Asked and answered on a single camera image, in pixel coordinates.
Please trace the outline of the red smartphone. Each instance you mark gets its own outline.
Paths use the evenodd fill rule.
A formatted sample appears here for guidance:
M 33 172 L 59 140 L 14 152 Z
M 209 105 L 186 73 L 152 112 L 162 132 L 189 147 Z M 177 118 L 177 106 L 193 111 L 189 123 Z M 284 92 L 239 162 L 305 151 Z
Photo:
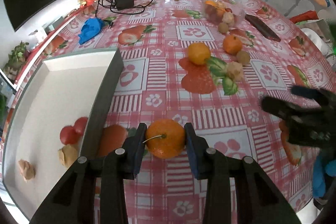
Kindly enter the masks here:
M 258 17 L 246 14 L 245 19 L 250 22 L 250 24 L 252 24 L 252 26 L 254 26 L 266 39 L 273 40 L 275 42 L 281 41 L 278 35 Z

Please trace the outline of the beige husk fruit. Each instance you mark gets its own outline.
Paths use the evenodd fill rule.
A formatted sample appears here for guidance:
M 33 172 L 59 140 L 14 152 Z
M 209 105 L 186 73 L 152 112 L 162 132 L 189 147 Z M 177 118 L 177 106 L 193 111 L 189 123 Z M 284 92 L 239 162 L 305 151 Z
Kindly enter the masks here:
M 69 168 L 78 158 L 78 150 L 75 145 L 67 144 L 58 150 L 60 163 Z
M 19 172 L 25 181 L 31 180 L 35 177 L 35 168 L 34 166 L 23 159 L 18 161 Z
M 237 62 L 228 63 L 227 76 L 235 82 L 244 80 L 243 65 Z

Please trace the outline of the potted green plant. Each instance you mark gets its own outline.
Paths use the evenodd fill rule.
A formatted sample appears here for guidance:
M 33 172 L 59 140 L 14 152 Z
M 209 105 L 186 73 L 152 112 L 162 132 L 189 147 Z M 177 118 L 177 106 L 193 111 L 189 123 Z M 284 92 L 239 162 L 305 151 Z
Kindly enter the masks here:
M 14 83 L 30 55 L 30 52 L 27 49 L 28 45 L 28 42 L 20 42 L 17 46 L 15 46 L 9 54 L 8 62 L 3 68 L 3 73 L 12 83 Z

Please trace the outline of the small tangerine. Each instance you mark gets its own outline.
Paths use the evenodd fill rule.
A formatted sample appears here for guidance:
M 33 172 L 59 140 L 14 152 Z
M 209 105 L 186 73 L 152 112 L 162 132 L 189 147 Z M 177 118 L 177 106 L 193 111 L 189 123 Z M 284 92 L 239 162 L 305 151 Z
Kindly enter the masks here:
M 236 55 L 242 48 L 242 41 L 235 35 L 227 35 L 223 39 L 223 49 L 230 55 Z

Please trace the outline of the clear glass fruit bowl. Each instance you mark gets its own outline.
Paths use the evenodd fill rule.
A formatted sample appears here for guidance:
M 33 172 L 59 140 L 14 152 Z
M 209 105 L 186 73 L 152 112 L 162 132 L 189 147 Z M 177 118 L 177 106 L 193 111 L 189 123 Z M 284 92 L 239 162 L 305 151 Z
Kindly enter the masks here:
M 203 15 L 213 24 L 225 23 L 234 27 L 245 19 L 246 12 L 239 3 L 232 0 L 205 0 Z

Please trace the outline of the red cherry tomato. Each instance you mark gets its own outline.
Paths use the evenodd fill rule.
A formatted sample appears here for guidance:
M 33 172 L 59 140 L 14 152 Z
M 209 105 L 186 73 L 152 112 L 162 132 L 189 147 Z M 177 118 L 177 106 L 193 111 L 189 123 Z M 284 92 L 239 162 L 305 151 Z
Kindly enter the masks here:
M 64 145 L 76 144 L 79 138 L 80 135 L 76 133 L 72 126 L 65 126 L 60 132 L 60 141 Z
M 75 129 L 75 132 L 83 136 L 86 125 L 87 125 L 88 118 L 87 117 L 80 117 L 76 120 L 76 122 L 73 125 L 73 128 Z

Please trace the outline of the orange tangerine with stem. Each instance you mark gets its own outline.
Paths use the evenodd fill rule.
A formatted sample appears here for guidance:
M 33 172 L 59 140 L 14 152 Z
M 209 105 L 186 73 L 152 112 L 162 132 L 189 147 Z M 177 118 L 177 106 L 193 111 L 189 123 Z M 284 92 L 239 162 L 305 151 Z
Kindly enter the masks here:
M 184 128 L 172 119 L 159 119 L 150 124 L 143 142 L 147 150 L 160 159 L 178 156 L 185 148 Z

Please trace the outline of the large orange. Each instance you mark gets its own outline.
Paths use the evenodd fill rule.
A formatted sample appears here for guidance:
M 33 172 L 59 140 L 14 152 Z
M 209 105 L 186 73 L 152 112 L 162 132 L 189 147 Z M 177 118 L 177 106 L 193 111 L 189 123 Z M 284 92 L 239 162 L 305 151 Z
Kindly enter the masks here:
M 210 49 L 205 43 L 192 43 L 187 48 L 187 56 L 190 62 L 195 65 L 205 65 L 211 57 Z

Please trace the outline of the black power adapter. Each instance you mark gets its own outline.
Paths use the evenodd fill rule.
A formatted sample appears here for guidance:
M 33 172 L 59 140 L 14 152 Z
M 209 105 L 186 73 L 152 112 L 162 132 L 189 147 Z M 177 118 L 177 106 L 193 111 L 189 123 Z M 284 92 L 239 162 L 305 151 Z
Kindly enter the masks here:
M 132 9 L 134 7 L 134 0 L 114 0 L 114 8 L 118 11 L 124 9 Z

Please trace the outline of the white tray box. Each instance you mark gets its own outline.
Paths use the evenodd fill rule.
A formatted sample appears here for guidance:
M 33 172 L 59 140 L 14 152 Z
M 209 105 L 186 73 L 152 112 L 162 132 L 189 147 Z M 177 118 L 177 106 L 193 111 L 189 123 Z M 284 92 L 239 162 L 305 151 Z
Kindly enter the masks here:
M 31 218 L 66 172 L 58 157 L 60 132 L 80 117 L 87 117 L 79 153 L 96 156 L 112 96 L 123 70 L 121 52 L 86 50 L 45 59 L 25 86 L 6 136 L 3 184 L 19 210 Z M 35 168 L 25 181 L 20 159 Z

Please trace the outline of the brown round longan fruit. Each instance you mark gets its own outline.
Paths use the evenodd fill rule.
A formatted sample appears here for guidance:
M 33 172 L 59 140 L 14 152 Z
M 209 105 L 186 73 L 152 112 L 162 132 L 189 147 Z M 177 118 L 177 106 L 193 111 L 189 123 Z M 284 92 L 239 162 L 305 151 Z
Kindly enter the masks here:
M 250 54 L 246 51 L 239 51 L 236 54 L 237 62 L 242 65 L 248 65 L 250 63 L 251 57 Z

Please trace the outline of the red patterned tablecloth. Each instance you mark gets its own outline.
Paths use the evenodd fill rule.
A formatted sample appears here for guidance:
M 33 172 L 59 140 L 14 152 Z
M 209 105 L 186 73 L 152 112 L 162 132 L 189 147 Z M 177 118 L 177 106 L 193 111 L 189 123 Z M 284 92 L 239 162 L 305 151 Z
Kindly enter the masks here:
M 314 101 L 294 96 L 294 84 L 335 90 L 335 72 L 317 47 L 289 20 L 260 0 L 243 8 L 265 22 L 280 37 L 268 40 L 249 22 L 233 28 L 251 56 L 244 80 L 227 86 L 220 74 L 233 56 L 225 53 L 224 36 L 201 14 L 205 0 L 154 0 L 138 15 L 99 14 L 112 28 L 80 45 L 78 34 L 94 10 L 77 15 L 51 42 L 43 57 L 85 49 L 118 47 L 124 69 L 112 98 L 107 124 L 131 128 L 135 122 L 170 118 L 190 122 L 215 148 L 240 159 L 253 156 L 276 183 L 295 211 L 312 199 L 311 177 L 317 154 L 313 148 L 282 145 L 279 119 L 259 108 L 263 96 L 274 96 L 302 106 Z M 205 65 L 189 61 L 187 48 L 203 42 L 211 52 Z

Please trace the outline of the blue glove on table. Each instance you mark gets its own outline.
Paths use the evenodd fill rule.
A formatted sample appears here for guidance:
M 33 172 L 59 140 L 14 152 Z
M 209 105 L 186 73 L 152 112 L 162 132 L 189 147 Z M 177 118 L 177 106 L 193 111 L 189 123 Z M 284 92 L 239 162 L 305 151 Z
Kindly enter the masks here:
M 104 21 L 99 18 L 87 19 L 81 28 L 80 34 L 78 34 L 79 44 L 83 45 L 90 39 L 94 38 L 101 32 L 104 26 L 105 26 Z

